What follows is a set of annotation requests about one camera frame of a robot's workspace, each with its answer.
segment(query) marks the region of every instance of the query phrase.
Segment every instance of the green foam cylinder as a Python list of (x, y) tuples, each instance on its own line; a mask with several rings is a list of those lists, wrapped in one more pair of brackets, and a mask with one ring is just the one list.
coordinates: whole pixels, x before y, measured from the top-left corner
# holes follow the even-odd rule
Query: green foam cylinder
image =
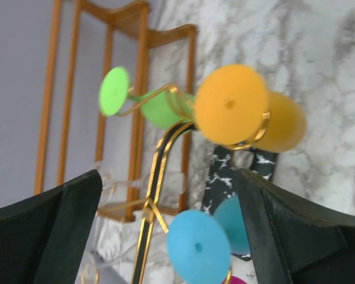
[[(130, 99), (137, 102), (143, 101), (144, 99), (151, 96), (154, 92), (155, 91), (148, 92), (139, 98), (131, 96)], [(168, 104), (166, 97), (167, 92), (168, 91), (163, 91), (141, 106), (141, 111), (146, 119), (160, 129), (168, 129), (182, 119), (180, 115), (175, 114), (172, 111), (170, 105)], [(194, 97), (192, 95), (186, 94), (186, 96), (193, 102)], [(175, 108), (179, 109), (179, 104), (176, 102), (176, 95), (171, 95), (170, 98), (171, 102), (174, 104), (174, 106), (176, 106)], [(184, 106), (184, 113), (193, 116), (193, 111), (185, 103), (182, 105)]]

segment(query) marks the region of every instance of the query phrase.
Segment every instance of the blue disc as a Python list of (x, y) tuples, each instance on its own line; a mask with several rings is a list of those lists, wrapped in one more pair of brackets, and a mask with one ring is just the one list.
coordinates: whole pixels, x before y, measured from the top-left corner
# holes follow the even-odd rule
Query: blue disc
[(238, 195), (228, 198), (221, 203), (215, 210), (213, 218), (225, 230), (230, 241), (231, 253), (250, 253), (249, 241), (247, 239)]
[(189, 284), (219, 284), (230, 268), (230, 245), (210, 216), (187, 210), (176, 216), (167, 234), (171, 264)]

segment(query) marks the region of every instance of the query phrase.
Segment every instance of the black patterned fabric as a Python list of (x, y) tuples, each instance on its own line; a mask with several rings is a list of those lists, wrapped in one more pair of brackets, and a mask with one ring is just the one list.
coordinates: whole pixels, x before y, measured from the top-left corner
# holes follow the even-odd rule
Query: black patterned fabric
[[(250, 149), (254, 153), (254, 159), (250, 170), (271, 181), (275, 171), (277, 154)], [(236, 195), (235, 188), (236, 169), (231, 162), (231, 151), (221, 146), (216, 146), (213, 152), (209, 175), (206, 179), (204, 197), (202, 199), (201, 211), (213, 215), (217, 207), (227, 198)], [(238, 256), (248, 261), (251, 255)]]

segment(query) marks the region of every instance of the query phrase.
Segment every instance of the pink disc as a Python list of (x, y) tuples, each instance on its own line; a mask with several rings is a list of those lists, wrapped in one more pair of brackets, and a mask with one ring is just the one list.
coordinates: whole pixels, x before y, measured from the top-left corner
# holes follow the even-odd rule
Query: pink disc
[(239, 279), (238, 277), (232, 276), (230, 279), (230, 284), (247, 284), (247, 283), (242, 279)]

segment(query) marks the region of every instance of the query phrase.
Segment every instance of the yellow foam cylinder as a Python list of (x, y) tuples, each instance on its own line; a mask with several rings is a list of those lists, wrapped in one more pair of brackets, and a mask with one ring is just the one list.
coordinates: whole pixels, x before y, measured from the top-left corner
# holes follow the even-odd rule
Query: yellow foam cylinder
[(262, 139), (254, 144), (261, 150), (280, 153), (293, 149), (305, 136), (306, 118), (289, 97), (270, 91), (270, 120)]
[(306, 120), (299, 105), (269, 91), (264, 79), (248, 66), (231, 64), (215, 70), (198, 89), (195, 105), (197, 129), (215, 144), (253, 141), (268, 112), (266, 132), (253, 147), (288, 151), (305, 135)]

